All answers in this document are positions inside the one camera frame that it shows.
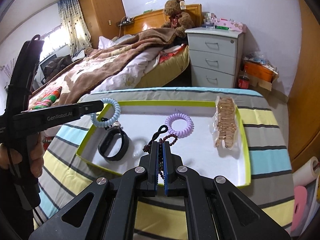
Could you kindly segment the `black wristband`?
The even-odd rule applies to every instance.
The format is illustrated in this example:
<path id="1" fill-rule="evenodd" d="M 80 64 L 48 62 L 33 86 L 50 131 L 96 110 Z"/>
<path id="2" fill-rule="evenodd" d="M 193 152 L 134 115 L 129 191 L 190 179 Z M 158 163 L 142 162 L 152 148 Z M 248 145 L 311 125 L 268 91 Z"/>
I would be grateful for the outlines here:
<path id="1" fill-rule="evenodd" d="M 129 148 L 129 137 L 119 127 L 112 127 L 98 145 L 98 152 L 106 161 L 120 161 Z"/>

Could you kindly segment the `large rose gold hair claw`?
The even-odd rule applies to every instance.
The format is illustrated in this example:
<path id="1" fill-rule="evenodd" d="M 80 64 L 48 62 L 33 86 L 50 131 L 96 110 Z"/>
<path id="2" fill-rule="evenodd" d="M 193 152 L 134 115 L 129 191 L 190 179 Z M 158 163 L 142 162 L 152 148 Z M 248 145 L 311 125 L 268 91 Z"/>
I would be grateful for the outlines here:
<path id="1" fill-rule="evenodd" d="M 218 96 L 215 102 L 215 114 L 213 116 L 212 136 L 216 148 L 231 150 L 236 142 L 236 105 L 232 98 Z"/>

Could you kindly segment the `red green pillow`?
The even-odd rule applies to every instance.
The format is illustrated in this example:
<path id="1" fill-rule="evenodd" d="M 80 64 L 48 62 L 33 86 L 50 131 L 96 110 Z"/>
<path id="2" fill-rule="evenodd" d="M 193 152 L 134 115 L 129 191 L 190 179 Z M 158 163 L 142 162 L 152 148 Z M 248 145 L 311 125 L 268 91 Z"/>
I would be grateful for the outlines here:
<path id="1" fill-rule="evenodd" d="M 32 110 L 50 107 L 60 97 L 61 91 L 62 91 L 62 86 L 51 88 L 50 90 L 48 90 L 48 92 L 46 92 L 43 95 L 42 98 L 40 98 L 39 101 L 35 103 L 35 105 L 32 107 Z"/>

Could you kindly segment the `brown fleece blanket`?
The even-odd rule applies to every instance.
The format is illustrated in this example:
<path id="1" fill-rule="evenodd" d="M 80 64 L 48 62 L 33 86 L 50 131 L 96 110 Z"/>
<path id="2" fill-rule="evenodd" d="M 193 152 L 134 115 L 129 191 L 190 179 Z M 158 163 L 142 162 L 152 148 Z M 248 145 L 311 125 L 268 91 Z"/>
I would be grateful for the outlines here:
<path id="1" fill-rule="evenodd" d="M 70 64 L 33 93 L 28 109 L 31 110 L 50 89 L 59 87 L 62 88 L 61 94 L 54 105 L 76 103 L 108 77 L 121 72 L 132 59 L 146 49 L 170 45 L 175 37 L 175 30 L 172 28 L 151 28 L 110 48 L 88 48 L 85 50 L 85 58 Z"/>

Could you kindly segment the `black chair by window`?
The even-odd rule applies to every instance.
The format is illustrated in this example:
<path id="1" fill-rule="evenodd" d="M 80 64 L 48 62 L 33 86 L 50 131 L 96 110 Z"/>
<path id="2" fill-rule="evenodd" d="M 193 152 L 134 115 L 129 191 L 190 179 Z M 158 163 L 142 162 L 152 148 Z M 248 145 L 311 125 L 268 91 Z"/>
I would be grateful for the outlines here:
<path id="1" fill-rule="evenodd" d="M 49 57 L 40 64 L 44 78 L 41 80 L 41 83 L 44 85 L 50 81 L 56 74 L 64 70 L 67 66 L 72 64 L 72 58 L 70 55 L 57 57 L 56 54 Z"/>

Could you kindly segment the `dotted window curtain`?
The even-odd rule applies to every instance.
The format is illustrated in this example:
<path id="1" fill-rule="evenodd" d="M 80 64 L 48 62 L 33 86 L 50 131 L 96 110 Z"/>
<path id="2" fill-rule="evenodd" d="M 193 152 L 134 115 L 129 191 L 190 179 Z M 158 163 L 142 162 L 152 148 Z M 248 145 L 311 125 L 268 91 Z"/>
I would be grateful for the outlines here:
<path id="1" fill-rule="evenodd" d="M 62 26 L 67 33 L 71 55 L 76 56 L 83 49 L 92 46 L 91 35 L 85 23 L 79 0 L 59 0 L 57 7 Z"/>

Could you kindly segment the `tall wooden wardrobe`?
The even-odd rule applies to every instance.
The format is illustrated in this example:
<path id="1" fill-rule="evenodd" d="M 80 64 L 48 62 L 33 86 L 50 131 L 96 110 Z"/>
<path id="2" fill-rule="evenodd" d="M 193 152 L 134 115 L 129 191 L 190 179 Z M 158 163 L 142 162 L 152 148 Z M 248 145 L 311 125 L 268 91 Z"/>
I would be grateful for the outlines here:
<path id="1" fill-rule="evenodd" d="M 93 48 L 97 49 L 101 36 L 112 39 L 123 35 L 118 26 L 125 16 L 122 0 L 79 0 L 79 3 Z"/>

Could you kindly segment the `wooden headboard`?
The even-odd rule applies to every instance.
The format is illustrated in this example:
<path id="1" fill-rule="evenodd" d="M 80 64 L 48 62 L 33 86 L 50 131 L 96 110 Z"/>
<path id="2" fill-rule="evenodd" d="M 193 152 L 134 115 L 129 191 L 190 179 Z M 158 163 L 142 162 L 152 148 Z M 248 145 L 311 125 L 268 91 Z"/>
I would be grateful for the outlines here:
<path id="1" fill-rule="evenodd" d="M 186 5 L 186 12 L 191 16 L 195 27 L 200 27 L 202 19 L 202 5 Z M 132 23 L 122 26 L 124 35 L 134 35 L 150 28 L 160 28 L 165 22 L 168 22 L 168 16 L 163 14 L 163 10 L 155 10 L 135 16 Z"/>

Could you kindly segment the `pink round stool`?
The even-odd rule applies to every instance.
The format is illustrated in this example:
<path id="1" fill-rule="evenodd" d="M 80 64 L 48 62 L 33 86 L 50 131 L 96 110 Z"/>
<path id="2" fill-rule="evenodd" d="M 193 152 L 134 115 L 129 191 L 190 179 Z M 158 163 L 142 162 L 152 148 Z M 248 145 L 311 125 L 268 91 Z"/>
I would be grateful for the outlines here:
<path id="1" fill-rule="evenodd" d="M 306 207 L 308 192 L 304 186 L 296 186 L 294 188 L 295 201 L 293 209 L 293 220 L 291 230 L 296 230 L 300 226 L 303 219 L 303 213 Z"/>

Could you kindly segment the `brown teddy bear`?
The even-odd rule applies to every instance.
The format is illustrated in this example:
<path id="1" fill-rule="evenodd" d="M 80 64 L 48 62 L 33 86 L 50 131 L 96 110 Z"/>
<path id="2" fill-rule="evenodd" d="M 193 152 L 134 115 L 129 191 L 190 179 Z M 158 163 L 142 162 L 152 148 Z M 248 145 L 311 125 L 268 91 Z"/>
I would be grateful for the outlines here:
<path id="1" fill-rule="evenodd" d="M 164 5 L 163 14 L 168 16 L 169 20 L 161 27 L 175 29 L 177 37 L 185 38 L 185 31 L 195 27 L 190 14 L 185 11 L 184 0 L 168 0 Z"/>

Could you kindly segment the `white paper roll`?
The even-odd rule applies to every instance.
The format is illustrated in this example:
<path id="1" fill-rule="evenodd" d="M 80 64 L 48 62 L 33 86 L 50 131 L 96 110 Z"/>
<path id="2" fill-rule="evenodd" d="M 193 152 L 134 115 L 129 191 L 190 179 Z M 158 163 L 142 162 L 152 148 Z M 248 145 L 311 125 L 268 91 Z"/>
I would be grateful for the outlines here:
<path id="1" fill-rule="evenodd" d="M 306 186 L 319 176 L 319 161 L 316 157 L 311 157 L 302 167 L 293 173 L 293 185 Z"/>

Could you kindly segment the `white bedside drawer cabinet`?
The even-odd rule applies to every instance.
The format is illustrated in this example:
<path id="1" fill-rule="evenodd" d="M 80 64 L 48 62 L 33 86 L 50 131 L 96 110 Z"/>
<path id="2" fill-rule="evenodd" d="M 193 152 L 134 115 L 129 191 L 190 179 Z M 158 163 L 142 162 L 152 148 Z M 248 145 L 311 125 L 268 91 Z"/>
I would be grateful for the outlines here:
<path id="1" fill-rule="evenodd" d="M 185 31 L 194 87 L 234 88 L 239 74 L 244 34 L 193 28 Z"/>

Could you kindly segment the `orange storage box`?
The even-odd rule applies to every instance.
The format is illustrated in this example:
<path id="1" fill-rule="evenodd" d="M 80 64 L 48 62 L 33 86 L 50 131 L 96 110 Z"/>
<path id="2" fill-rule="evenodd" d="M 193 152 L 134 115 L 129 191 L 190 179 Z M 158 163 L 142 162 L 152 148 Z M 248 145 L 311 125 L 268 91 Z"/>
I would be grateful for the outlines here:
<path id="1" fill-rule="evenodd" d="M 272 90 L 272 85 L 278 79 L 279 73 L 264 54 L 259 51 L 248 53 L 243 57 L 242 62 L 244 72 L 248 75 L 252 86 Z"/>

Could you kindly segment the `wooden closet door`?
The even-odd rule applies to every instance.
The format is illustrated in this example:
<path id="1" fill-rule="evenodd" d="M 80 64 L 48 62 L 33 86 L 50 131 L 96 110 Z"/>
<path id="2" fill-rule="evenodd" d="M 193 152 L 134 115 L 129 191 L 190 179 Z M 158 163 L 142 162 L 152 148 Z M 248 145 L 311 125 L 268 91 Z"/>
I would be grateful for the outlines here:
<path id="1" fill-rule="evenodd" d="M 298 69 L 287 103 L 289 155 L 293 170 L 319 157 L 319 23 L 304 0 L 298 0 L 302 42 Z"/>

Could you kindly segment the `pink floral box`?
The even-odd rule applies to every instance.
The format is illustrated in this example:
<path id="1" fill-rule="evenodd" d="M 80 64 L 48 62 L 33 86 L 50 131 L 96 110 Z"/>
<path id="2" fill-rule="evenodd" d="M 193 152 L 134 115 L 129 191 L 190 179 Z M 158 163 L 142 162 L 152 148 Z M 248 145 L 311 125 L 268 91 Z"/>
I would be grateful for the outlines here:
<path id="1" fill-rule="evenodd" d="M 241 33 L 245 33 L 247 31 L 247 26 L 244 23 L 237 22 L 234 20 L 227 20 L 224 18 L 218 18 L 216 20 L 216 26 L 227 28 L 228 30 L 232 29 Z"/>

